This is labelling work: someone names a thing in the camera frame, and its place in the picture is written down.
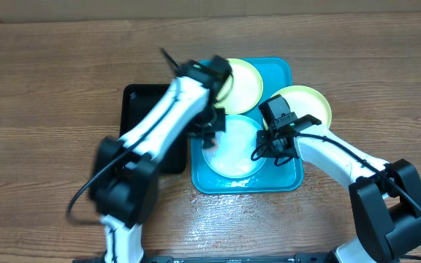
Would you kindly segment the yellow plate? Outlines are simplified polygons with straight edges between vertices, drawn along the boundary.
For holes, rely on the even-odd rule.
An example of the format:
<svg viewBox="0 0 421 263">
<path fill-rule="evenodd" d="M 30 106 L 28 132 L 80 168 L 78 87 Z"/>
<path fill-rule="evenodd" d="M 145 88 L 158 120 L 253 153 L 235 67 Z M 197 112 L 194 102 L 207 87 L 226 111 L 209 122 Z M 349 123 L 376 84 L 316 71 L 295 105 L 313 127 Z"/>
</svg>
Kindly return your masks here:
<svg viewBox="0 0 421 263">
<path fill-rule="evenodd" d="M 255 107 L 263 93 L 262 76 L 255 66 L 237 58 L 227 59 L 232 74 L 217 96 L 217 108 L 224 108 L 226 114 L 243 114 Z"/>
<path fill-rule="evenodd" d="M 292 112 L 298 118 L 311 115 L 320 120 L 319 125 L 314 124 L 301 132 L 321 132 L 328 130 L 332 121 L 332 110 L 326 98 L 317 90 L 304 85 L 292 85 L 275 92 L 272 97 L 281 95 L 288 103 Z"/>
</svg>

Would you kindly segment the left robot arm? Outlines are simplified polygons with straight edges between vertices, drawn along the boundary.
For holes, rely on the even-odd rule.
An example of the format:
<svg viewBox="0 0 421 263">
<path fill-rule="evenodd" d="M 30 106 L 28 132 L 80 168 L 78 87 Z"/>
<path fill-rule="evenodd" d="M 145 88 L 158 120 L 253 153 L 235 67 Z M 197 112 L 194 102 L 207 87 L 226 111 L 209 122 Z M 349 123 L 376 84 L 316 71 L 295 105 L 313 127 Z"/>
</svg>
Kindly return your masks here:
<svg viewBox="0 0 421 263">
<path fill-rule="evenodd" d="M 214 56 L 207 64 L 190 60 L 173 65 L 175 78 L 151 111 L 117 140 L 101 141 L 89 181 L 88 197 L 105 226 L 102 262 L 141 262 L 142 226 L 158 198 L 160 164 L 182 134 L 215 145 L 225 130 L 225 112 L 218 94 L 232 68 Z"/>
</svg>

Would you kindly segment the green and red sponge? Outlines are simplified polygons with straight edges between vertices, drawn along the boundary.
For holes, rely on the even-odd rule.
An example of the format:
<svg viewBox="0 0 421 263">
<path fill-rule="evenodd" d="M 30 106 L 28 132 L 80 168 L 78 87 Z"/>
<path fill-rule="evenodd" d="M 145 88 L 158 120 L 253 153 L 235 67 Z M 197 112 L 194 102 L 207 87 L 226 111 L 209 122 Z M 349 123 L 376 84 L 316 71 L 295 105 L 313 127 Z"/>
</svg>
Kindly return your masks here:
<svg viewBox="0 0 421 263">
<path fill-rule="evenodd" d="M 212 138 L 205 138 L 202 141 L 202 149 L 203 150 L 215 150 L 219 144 L 217 143 L 217 140 L 215 137 Z"/>
</svg>

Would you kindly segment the light blue plate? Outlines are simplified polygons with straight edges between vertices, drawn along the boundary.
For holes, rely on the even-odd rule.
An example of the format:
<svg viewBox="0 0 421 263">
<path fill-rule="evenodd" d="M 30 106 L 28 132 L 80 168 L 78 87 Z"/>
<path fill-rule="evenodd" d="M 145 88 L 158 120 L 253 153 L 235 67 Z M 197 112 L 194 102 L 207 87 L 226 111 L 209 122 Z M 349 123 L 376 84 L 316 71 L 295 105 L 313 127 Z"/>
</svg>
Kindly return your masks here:
<svg viewBox="0 0 421 263">
<path fill-rule="evenodd" d="M 241 179 L 258 172 L 266 158 L 251 160 L 257 144 L 257 132 L 262 127 L 244 115 L 227 115 L 225 131 L 218 131 L 214 146 L 202 149 L 206 164 L 218 175 Z"/>
</svg>

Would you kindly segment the yellow plate top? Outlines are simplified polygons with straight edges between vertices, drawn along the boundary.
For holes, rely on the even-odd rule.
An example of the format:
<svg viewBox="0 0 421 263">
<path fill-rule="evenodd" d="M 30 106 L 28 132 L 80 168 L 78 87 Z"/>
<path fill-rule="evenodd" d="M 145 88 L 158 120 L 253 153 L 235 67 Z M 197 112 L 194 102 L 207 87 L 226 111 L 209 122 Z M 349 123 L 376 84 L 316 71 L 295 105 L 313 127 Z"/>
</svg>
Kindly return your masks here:
<svg viewBox="0 0 421 263">
<path fill-rule="evenodd" d="M 226 114 L 243 114 L 255 107 L 263 93 L 262 76 L 255 66 L 237 58 L 227 59 L 232 74 L 217 96 L 217 108 L 224 108 Z"/>
</svg>

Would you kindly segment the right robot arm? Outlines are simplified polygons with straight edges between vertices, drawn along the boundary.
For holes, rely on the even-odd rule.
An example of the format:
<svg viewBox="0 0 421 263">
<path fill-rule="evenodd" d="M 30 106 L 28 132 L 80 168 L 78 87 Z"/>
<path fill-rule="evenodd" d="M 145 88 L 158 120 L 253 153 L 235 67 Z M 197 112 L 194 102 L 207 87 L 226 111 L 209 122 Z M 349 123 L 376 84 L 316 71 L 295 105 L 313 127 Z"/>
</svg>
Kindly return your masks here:
<svg viewBox="0 0 421 263">
<path fill-rule="evenodd" d="M 267 124 L 257 132 L 256 161 L 313 164 L 347 189 L 356 238 L 329 252 L 326 262 L 421 261 L 421 179 L 405 159 L 389 163 L 358 150 L 312 115 L 299 117 L 276 95 L 259 106 Z"/>
</svg>

